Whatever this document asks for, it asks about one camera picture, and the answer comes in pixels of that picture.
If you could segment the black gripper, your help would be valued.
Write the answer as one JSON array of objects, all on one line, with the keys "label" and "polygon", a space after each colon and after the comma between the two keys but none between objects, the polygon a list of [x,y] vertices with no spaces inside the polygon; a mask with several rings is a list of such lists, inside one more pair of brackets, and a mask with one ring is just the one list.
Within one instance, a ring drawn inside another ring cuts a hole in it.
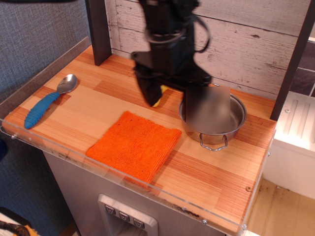
[{"label": "black gripper", "polygon": [[151,107],[162,97],[161,85],[184,91],[211,82],[212,76],[194,61],[194,43],[194,35],[185,34],[174,42],[150,42],[150,51],[131,53],[138,85]]}]

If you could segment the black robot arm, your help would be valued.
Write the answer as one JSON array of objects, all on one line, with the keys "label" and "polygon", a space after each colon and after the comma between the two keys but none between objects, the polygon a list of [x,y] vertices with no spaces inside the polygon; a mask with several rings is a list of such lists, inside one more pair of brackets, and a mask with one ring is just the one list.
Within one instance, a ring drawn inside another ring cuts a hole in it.
[{"label": "black robot arm", "polygon": [[162,97],[162,86],[182,92],[190,86],[207,86],[212,77],[194,61],[194,54],[203,53],[209,46],[207,39],[201,50],[195,49],[194,24],[207,28],[193,13],[197,0],[142,0],[146,28],[145,38],[150,44],[147,52],[133,52],[135,75],[146,102],[156,106]]}]

